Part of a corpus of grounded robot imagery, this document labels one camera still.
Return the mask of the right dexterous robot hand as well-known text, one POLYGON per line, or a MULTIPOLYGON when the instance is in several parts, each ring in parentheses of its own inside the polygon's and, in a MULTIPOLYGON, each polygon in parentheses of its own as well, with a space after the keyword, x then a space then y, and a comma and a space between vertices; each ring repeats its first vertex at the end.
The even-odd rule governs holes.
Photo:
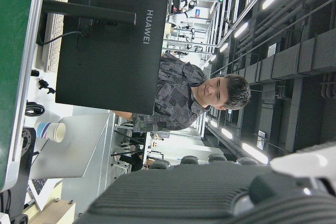
POLYGON ((77 223, 335 223, 335 142, 119 177, 77 223))

